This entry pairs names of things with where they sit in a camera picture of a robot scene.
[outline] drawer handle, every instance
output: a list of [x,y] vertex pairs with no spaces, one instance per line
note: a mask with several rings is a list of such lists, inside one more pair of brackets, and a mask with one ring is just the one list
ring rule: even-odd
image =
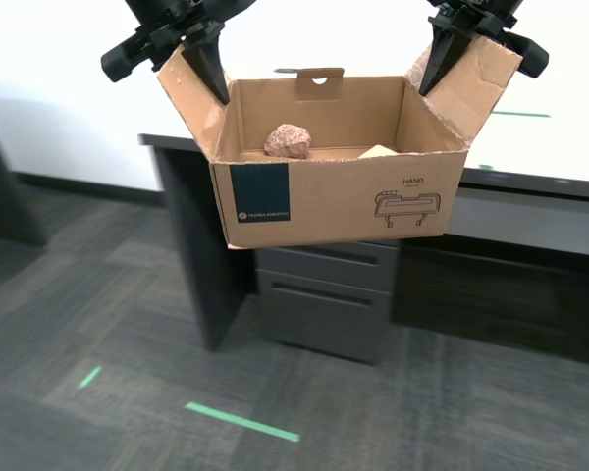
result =
[[323,299],[326,301],[340,302],[349,306],[357,307],[371,307],[373,302],[370,299],[362,299],[361,297],[345,296],[344,294],[335,294],[334,292],[321,291],[320,289],[295,287],[293,285],[286,285],[284,283],[273,283],[273,289],[287,294],[295,294],[297,296],[313,297],[316,299]]
[[377,257],[370,255],[361,255],[359,253],[347,253],[340,250],[332,250],[331,248],[321,247],[291,247],[282,248],[286,252],[298,252],[307,253],[308,255],[314,255],[323,258],[332,258],[335,260],[343,260],[345,262],[361,263],[362,265],[370,265],[372,267],[377,266]]

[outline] green tape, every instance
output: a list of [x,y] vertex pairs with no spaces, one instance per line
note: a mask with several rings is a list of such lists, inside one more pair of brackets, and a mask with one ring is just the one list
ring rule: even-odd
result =
[[544,115],[542,113],[517,113],[514,111],[494,111],[493,114],[506,116],[523,116],[525,118],[552,118],[552,116]]
[[190,402],[189,404],[186,404],[185,409],[193,410],[194,412],[198,412],[199,414],[208,415],[215,419],[224,420],[225,422],[240,425],[242,427],[247,427],[248,429],[256,430],[257,432],[262,432],[264,434],[272,435],[274,437],[279,437],[280,439],[290,440],[291,442],[299,441],[299,435],[297,434],[286,432],[285,430],[281,429],[276,429],[275,427],[271,427],[270,425],[264,425],[260,424],[259,422],[253,422],[252,420],[243,419],[241,417],[238,417],[237,415],[228,414],[227,412],[221,412],[220,410],[212,409],[210,407],[206,407],[195,402]]
[[96,375],[100,373],[100,370],[102,370],[102,366],[97,366],[96,368],[91,370],[91,373],[87,375],[87,378],[80,382],[79,389],[82,390],[85,386],[91,383],[91,381],[96,377]]

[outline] pink rock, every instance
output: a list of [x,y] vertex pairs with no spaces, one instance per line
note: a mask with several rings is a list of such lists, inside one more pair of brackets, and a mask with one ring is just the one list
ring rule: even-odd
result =
[[266,139],[264,151],[273,157],[307,158],[312,136],[298,126],[281,125]]

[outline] drawer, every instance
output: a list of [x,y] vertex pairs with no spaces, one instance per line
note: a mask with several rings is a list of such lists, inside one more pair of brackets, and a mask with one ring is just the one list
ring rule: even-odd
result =
[[272,340],[375,362],[390,329],[392,296],[257,270],[260,330]]
[[399,251],[370,243],[334,243],[256,250],[255,260],[260,270],[392,292]]

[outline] cardboard box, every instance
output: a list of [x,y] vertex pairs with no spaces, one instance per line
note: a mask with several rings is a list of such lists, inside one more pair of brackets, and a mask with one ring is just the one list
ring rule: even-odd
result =
[[[405,77],[230,81],[224,106],[177,50],[159,80],[210,162],[230,247],[442,235],[469,146],[521,58],[476,37],[424,99],[428,55]],[[310,131],[308,160],[264,154],[281,124]]]

